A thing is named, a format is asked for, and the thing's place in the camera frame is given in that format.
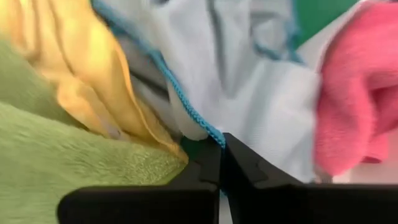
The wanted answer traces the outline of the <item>grey towel with teal edge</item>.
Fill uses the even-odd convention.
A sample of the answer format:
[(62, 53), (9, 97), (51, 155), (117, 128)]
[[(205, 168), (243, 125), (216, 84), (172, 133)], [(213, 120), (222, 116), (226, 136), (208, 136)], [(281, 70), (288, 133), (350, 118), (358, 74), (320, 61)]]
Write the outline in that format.
[(315, 178), (320, 79), (296, 54), (295, 0), (92, 0), (124, 50), (149, 56), (191, 139), (231, 133), (302, 182)]

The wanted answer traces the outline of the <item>pink microfiber towel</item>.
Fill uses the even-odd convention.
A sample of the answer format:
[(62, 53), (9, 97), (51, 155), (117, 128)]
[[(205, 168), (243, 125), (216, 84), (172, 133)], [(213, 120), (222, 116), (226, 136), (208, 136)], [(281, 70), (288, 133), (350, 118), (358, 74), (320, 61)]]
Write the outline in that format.
[(388, 155), (398, 127), (398, 2), (371, 2), (337, 33), (321, 67), (315, 162), (332, 176)]

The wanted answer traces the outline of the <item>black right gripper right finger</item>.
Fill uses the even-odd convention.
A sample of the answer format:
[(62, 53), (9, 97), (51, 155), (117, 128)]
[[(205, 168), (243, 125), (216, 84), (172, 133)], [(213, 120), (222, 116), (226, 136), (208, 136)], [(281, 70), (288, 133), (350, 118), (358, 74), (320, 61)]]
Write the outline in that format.
[(398, 185), (305, 184), (226, 133), (233, 224), (398, 224)]

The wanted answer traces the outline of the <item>white plastic basket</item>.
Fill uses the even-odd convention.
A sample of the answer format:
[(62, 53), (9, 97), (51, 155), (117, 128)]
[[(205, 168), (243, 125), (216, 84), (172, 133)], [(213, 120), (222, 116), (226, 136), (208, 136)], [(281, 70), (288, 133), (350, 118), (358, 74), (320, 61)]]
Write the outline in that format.
[[(316, 33), (313, 34), (298, 48), (298, 54), (304, 59), (308, 67), (319, 70), (326, 49), (331, 40), (346, 25), (348, 21), (357, 13), (364, 9), (368, 3), (374, 3), (378, 0), (321, 0), (322, 6), (330, 3), (333, 7), (339, 7), (341, 3), (344, 12), (331, 22), (321, 25)], [(390, 158), (380, 164), (361, 164), (355, 168), (346, 171), (341, 175), (332, 178), (334, 184), (397, 184), (398, 183), (398, 130), (390, 135), (389, 142), (393, 147)]]

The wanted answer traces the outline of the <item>yellow microfiber towel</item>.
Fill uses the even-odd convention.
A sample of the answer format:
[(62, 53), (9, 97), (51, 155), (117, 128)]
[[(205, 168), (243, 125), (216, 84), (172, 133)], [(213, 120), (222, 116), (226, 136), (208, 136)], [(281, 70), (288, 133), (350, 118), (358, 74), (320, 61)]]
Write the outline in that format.
[(188, 156), (133, 92), (125, 54), (90, 0), (0, 0), (0, 33), (90, 131)]

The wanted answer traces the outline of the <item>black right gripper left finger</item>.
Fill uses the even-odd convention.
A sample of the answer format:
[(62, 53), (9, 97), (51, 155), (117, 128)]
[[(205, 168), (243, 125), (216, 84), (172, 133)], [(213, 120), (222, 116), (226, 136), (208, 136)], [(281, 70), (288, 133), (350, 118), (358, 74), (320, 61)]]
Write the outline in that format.
[(169, 183), (74, 190), (59, 224), (218, 224), (221, 148), (211, 138), (183, 145), (194, 157)]

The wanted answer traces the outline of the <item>lime green microfiber towel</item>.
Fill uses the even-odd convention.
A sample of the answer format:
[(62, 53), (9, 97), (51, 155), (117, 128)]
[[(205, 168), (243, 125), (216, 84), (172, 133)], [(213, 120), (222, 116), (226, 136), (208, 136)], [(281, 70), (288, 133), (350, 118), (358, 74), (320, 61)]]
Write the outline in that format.
[(81, 129), (0, 39), (0, 224), (57, 224), (56, 207), (72, 190), (165, 184), (184, 166), (163, 150)]

